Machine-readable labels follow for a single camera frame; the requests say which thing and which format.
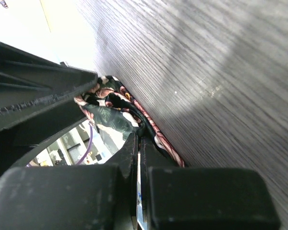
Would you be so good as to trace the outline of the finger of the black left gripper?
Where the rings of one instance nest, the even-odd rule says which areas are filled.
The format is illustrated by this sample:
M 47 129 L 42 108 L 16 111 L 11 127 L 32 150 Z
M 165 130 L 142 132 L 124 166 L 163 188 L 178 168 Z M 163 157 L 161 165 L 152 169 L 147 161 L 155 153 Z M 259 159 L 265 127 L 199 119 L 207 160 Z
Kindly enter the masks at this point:
M 97 79 L 0 42 L 0 177 L 83 120 L 74 98 Z

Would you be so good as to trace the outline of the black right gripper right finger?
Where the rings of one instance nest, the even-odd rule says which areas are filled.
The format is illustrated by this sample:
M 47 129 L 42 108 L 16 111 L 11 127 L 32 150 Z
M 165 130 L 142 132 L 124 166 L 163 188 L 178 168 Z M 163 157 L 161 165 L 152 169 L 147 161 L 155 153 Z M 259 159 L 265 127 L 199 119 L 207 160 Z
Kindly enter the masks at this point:
M 241 168 L 181 168 L 141 139 L 141 205 L 150 230 L 278 230 L 263 178 Z

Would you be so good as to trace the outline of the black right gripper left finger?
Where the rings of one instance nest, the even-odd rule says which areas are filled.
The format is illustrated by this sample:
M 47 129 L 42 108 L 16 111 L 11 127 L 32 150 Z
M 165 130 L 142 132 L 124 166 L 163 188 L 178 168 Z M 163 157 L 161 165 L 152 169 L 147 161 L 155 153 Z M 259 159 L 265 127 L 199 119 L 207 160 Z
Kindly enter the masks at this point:
M 0 178 L 0 230 L 134 230 L 138 137 L 107 162 L 15 167 Z

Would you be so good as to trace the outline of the floral rose necktie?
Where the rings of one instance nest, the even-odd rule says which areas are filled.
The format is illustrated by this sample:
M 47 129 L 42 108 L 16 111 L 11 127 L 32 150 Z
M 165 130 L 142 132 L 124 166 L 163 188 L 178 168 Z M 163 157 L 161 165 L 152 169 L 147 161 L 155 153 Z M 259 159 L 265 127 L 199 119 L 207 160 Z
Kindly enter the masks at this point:
M 139 138 L 148 137 L 166 159 L 179 167 L 185 166 L 182 157 L 147 111 L 116 77 L 98 77 L 93 88 L 73 100 L 94 125 L 115 130 L 123 135 L 124 140 L 131 133 Z

